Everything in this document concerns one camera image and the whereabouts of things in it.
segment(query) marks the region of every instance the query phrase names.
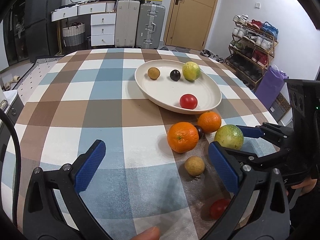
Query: wooden door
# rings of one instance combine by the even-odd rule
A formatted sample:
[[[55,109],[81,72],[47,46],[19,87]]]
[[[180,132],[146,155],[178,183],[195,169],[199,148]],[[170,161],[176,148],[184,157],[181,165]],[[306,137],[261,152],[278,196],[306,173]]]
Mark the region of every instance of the wooden door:
[[[166,45],[201,50],[216,0],[175,0]]]

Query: white drawer cabinet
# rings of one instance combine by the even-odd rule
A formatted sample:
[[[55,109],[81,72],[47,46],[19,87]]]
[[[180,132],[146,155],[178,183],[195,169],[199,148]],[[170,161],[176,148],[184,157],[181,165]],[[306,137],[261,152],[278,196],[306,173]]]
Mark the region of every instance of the white drawer cabinet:
[[[91,25],[115,24],[116,13],[100,13],[91,15]]]
[[[57,21],[68,17],[73,17],[78,15],[78,6],[65,7],[58,9],[51,14],[51,21]]]
[[[115,35],[115,24],[91,25],[91,35]]]
[[[87,4],[79,5],[78,15],[105,12],[105,11],[106,11],[105,2],[87,3]]]
[[[91,36],[91,46],[114,45],[114,34]]]

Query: blue sneaker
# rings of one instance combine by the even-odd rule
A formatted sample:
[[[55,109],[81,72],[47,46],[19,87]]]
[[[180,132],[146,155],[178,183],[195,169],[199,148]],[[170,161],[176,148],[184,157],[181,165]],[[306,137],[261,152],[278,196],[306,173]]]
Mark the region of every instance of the blue sneaker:
[[[272,26],[270,23],[265,22],[262,24],[262,27],[260,27],[260,30],[265,32],[270,26]]]
[[[274,36],[275,40],[277,40],[278,38],[278,33],[279,33],[279,30],[273,26],[269,27],[266,31],[266,33]]]

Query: suitcase handle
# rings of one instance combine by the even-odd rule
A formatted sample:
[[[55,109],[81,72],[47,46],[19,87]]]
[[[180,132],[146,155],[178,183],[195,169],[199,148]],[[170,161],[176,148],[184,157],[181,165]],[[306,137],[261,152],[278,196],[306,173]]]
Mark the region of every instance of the suitcase handle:
[[[151,23],[152,26],[148,25],[147,29],[150,30],[151,33],[154,33],[156,31],[156,24]]]

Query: silver suitcase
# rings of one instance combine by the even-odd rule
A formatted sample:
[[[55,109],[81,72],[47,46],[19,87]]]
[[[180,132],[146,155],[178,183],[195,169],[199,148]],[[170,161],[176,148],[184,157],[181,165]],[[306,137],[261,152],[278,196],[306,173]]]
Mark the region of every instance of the silver suitcase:
[[[116,47],[132,48],[135,46],[139,5],[139,1],[118,1],[115,27]]]
[[[159,47],[165,7],[159,4],[140,5],[136,46],[142,49]]]

